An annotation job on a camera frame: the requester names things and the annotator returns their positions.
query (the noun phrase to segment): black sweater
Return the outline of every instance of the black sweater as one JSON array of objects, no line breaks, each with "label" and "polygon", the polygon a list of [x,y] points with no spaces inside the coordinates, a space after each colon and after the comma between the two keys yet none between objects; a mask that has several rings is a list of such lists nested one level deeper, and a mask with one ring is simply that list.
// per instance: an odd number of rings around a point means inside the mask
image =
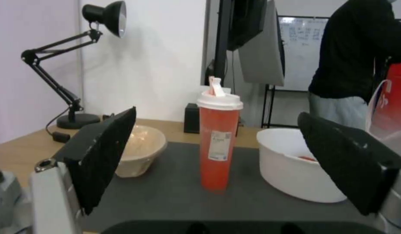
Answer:
[{"label": "black sweater", "polygon": [[329,19],[309,91],[369,102],[375,57],[401,57],[401,22],[387,0],[349,0]]}]

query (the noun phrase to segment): orange plastic cup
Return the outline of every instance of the orange plastic cup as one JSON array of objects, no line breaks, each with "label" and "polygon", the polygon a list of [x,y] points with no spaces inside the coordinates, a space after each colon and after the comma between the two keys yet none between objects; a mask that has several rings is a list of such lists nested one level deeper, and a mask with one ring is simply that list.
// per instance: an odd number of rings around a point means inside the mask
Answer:
[{"label": "orange plastic cup", "polygon": [[202,93],[197,104],[200,107],[202,186],[207,190],[222,191],[226,189],[229,180],[239,112],[243,104],[239,96],[215,96],[208,91]]}]

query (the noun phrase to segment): barcode sticker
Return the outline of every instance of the barcode sticker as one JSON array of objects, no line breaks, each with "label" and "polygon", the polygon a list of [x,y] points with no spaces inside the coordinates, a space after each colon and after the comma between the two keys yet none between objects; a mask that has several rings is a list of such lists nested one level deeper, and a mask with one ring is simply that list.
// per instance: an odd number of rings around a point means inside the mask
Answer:
[{"label": "barcode sticker", "polygon": [[227,161],[231,137],[231,132],[212,131],[208,158],[214,161]]}]

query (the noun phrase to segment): black lamp shade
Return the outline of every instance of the black lamp shade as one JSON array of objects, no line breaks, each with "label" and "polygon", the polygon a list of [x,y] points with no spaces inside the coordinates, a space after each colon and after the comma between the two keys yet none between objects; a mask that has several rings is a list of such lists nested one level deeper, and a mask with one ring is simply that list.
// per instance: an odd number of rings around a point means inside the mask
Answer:
[{"label": "black lamp shade", "polygon": [[113,2],[105,8],[87,4],[82,8],[82,15],[90,23],[104,24],[117,37],[125,34],[127,10],[124,1]]}]

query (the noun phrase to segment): gray table mat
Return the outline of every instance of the gray table mat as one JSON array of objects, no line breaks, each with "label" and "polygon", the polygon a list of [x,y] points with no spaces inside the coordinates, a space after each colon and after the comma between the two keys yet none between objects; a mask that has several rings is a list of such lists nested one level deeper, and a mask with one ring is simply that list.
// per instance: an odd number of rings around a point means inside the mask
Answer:
[{"label": "gray table mat", "polygon": [[200,184],[199,145],[184,143],[169,143],[140,177],[114,176],[82,227],[102,232],[129,220],[372,222],[349,201],[314,203],[272,187],[259,172],[257,149],[235,148],[226,192],[206,191]]}]

